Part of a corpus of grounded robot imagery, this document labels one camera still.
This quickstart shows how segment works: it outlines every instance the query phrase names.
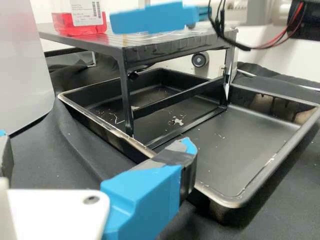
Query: black fabric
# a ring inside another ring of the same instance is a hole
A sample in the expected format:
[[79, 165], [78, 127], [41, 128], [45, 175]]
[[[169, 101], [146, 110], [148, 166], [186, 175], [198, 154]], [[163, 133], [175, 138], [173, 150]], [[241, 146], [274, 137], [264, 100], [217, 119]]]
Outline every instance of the black fabric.
[[[115, 64], [110, 60], [109, 65], [98, 64], [98, 68], [74, 66], [55, 70], [51, 73], [54, 88], [58, 93], [112, 78], [118, 74]], [[240, 68], [289, 81], [286, 76], [257, 65], [243, 63]], [[313, 82], [304, 84], [315, 87]], [[319, 239], [319, 126], [317, 122], [243, 209], [235, 224], [221, 225], [215, 221], [208, 215], [208, 199], [194, 193], [198, 206], [185, 201], [157, 239]], [[15, 135], [11, 144], [15, 161], [13, 188], [97, 189], [102, 179], [134, 166], [75, 121], [58, 99], [45, 118]]]

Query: white speck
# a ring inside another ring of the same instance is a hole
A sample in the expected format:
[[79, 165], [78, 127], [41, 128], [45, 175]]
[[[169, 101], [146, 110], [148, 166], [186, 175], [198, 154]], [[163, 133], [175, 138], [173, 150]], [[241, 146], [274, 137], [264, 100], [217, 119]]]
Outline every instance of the white speck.
[[174, 124], [179, 124], [180, 126], [184, 125], [184, 123], [182, 122], [182, 119], [179, 119], [179, 118], [174, 119]]
[[115, 117], [114, 124], [122, 123], [122, 122], [117, 122], [117, 120], [118, 120], [117, 115], [115, 115], [115, 114], [114, 114], [114, 113], [112, 113], [112, 112], [109, 112], [109, 114], [110, 114], [110, 115], [113, 115], [113, 116]]

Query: white wall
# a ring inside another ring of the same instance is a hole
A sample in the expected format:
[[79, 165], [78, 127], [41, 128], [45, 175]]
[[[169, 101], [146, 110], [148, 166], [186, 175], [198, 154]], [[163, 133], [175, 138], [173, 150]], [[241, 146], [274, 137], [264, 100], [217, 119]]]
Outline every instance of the white wall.
[[[251, 46], [268, 42], [283, 27], [239, 27], [238, 41]], [[255, 63], [273, 71], [320, 82], [320, 42], [289, 39], [282, 45], [267, 50], [239, 51], [238, 60]]]
[[[34, 17], [37, 23], [52, 22], [51, 0], [30, 0]], [[172, 2], [173, 0], [151, 0], [151, 4]], [[108, 13], [121, 10], [134, 9], [139, 6], [139, 0], [105, 0], [105, 10]], [[207, 0], [183, 0], [186, 4], [204, 4]], [[281, 32], [281, 27], [258, 26], [239, 27], [238, 40], [242, 43], [256, 46], [272, 39]], [[68, 47], [59, 43], [42, 40], [44, 51]], [[242, 62], [260, 64], [282, 74], [320, 82], [318, 74], [318, 55], [320, 54], [320, 42], [307, 40], [289, 40], [281, 46], [268, 50], [253, 50], [252, 52], [239, 51], [238, 60]]]

